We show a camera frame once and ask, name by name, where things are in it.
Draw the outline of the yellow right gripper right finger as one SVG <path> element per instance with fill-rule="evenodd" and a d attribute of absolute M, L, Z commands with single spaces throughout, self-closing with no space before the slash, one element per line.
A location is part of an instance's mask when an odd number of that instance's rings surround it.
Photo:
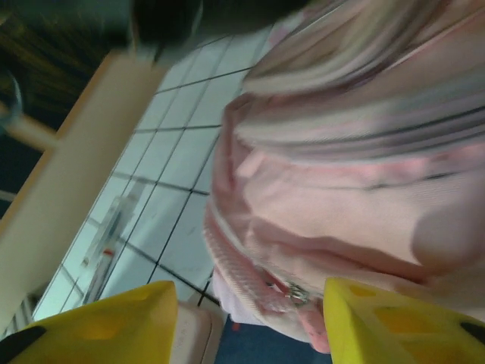
<path fill-rule="evenodd" d="M 484 323 L 398 293 L 329 278 L 324 320 L 339 364 L 484 361 Z"/>

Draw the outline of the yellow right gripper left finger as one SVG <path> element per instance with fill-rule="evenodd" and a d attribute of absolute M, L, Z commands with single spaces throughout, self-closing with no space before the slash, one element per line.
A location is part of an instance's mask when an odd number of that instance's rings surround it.
<path fill-rule="evenodd" d="M 172 281 L 156 281 L 28 325 L 1 341 L 3 363 L 168 363 Z"/>

